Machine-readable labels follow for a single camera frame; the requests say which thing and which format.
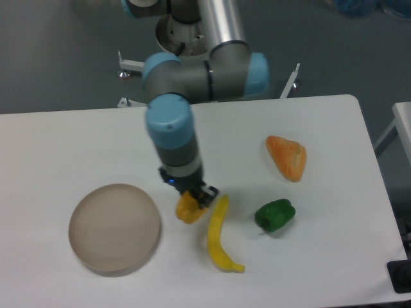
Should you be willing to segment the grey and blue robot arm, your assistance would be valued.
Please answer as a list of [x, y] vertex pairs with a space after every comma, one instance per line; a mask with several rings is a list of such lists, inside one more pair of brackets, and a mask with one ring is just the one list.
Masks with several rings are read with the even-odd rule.
[[203, 180], [191, 105], [261, 94], [268, 62], [246, 43], [236, 1], [123, 1], [122, 7], [135, 18], [170, 20], [166, 31], [176, 50], [148, 57], [142, 68], [146, 129], [162, 180], [208, 207], [218, 190]]

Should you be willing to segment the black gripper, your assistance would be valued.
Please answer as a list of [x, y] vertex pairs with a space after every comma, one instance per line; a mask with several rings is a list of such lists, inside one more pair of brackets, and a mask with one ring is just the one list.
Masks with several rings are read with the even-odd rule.
[[160, 167], [159, 174], [162, 181], [174, 187], [180, 195], [193, 193], [200, 209], [208, 208], [220, 192], [211, 185], [205, 185], [206, 183], [203, 181], [203, 167], [199, 167], [188, 176], [180, 177], [170, 175], [163, 167]]

